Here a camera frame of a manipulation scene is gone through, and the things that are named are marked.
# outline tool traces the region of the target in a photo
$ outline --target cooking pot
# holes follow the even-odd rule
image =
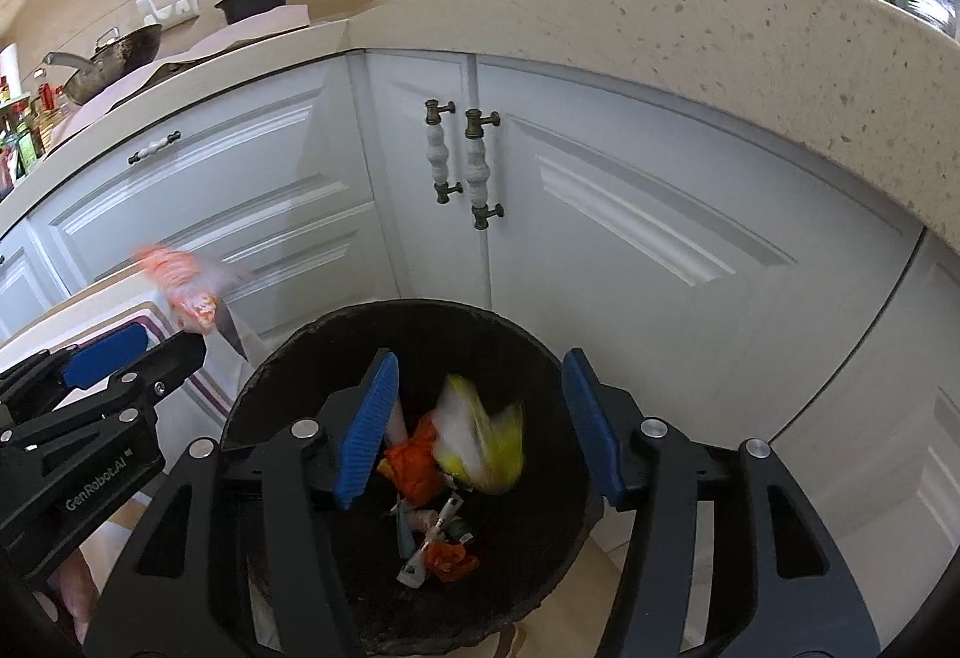
[[[110,84],[154,61],[160,50],[162,31],[163,28],[154,23],[120,37],[119,29],[114,26],[97,40],[90,59],[75,53],[54,51],[43,57],[43,63],[77,69],[64,84],[64,93],[74,103],[84,105]]]
[[[237,23],[285,4],[287,0],[220,0],[214,7],[224,12],[227,23]]]

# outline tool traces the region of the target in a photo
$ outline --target crumpled orange wrapper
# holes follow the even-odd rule
[[[382,464],[377,470],[390,478],[400,495],[415,509],[443,492],[443,474],[433,459],[437,431],[430,415],[421,417],[413,436],[383,453],[389,471]]]
[[[456,582],[473,573],[480,559],[470,555],[461,543],[434,542],[424,551],[424,565],[440,582]]]

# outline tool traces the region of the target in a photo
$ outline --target cabinet handle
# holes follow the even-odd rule
[[[491,111],[484,117],[476,108],[470,108],[467,117],[467,184],[470,187],[470,210],[473,212],[473,226],[479,231],[490,227],[490,218],[503,216],[503,207],[496,204],[491,208],[487,204],[487,180],[490,178],[490,165],[487,164],[487,147],[483,143],[483,125],[500,126],[500,114]]]
[[[464,185],[455,183],[450,186],[450,170],[448,159],[450,149],[446,147],[446,137],[443,134],[443,124],[440,123],[440,114],[456,113],[457,106],[450,100],[446,105],[440,105],[438,100],[427,100],[426,103],[426,158],[430,161],[430,172],[433,174],[433,188],[437,193],[437,202],[445,205],[450,202],[450,195],[463,194]]]
[[[131,165],[136,165],[136,163],[141,161],[141,159],[146,159],[148,156],[153,156],[155,153],[157,153],[157,151],[163,151],[165,148],[167,148],[167,146],[170,145],[170,143],[176,143],[176,141],[179,141],[181,137],[182,135],[181,132],[179,132],[179,129],[176,132],[171,132],[165,138],[160,138],[160,140],[153,141],[150,143],[150,146],[147,146],[147,148],[141,148],[140,151],[138,151],[136,154],[133,154],[133,156],[131,156],[131,158],[127,161]]]

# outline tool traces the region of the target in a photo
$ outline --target person's hand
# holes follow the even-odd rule
[[[90,621],[93,620],[93,610],[100,597],[83,552],[77,549],[61,564],[51,576],[50,586],[59,591],[61,602],[73,618],[73,630],[77,634],[77,640],[83,645],[86,631],[90,628]],[[54,602],[42,593],[35,593],[34,596],[37,597],[43,611],[56,622],[59,613],[56,611]]]

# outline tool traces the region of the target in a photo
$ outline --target logo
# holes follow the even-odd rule
[[[118,457],[117,460],[114,460],[113,463],[107,468],[107,471],[104,471],[102,474],[99,474],[95,479],[92,479],[87,484],[83,485],[83,490],[80,490],[80,493],[74,495],[73,498],[69,498],[66,503],[66,510],[68,512],[75,512],[78,507],[83,506],[83,503],[86,503],[90,498],[93,498],[99,490],[113,479],[114,476],[117,476],[120,471],[126,469],[127,467],[127,458],[133,457],[133,450],[124,450],[123,455]]]

